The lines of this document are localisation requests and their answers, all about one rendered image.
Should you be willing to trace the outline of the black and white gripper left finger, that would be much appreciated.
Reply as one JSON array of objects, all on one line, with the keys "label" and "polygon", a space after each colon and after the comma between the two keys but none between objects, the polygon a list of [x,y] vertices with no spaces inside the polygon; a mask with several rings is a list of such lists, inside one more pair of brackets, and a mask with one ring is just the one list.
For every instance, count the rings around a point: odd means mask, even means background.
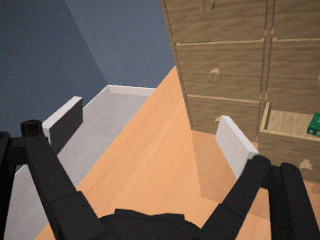
[{"label": "black and white gripper left finger", "polygon": [[28,165],[56,240],[115,240],[56,156],[82,123],[82,97],[74,96],[43,123],[22,122],[22,137],[0,131],[0,240],[17,165]]}]

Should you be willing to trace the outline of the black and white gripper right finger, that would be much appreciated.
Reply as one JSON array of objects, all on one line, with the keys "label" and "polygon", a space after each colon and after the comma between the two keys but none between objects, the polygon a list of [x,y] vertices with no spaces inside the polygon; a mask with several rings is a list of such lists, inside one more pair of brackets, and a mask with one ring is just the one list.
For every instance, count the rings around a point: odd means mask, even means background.
[{"label": "black and white gripper right finger", "polygon": [[295,165],[283,162],[275,166],[258,155],[229,116],[221,116],[215,139],[237,181],[192,240],[235,240],[260,188],[268,190],[271,240],[320,240],[314,211]]}]

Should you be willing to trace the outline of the green 9v battery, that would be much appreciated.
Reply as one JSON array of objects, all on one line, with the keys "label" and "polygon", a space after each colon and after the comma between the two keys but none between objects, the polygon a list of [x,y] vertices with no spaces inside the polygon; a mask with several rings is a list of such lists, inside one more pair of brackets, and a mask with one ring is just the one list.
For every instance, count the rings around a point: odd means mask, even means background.
[{"label": "green 9v battery", "polygon": [[320,113],[315,112],[306,133],[320,137]]}]

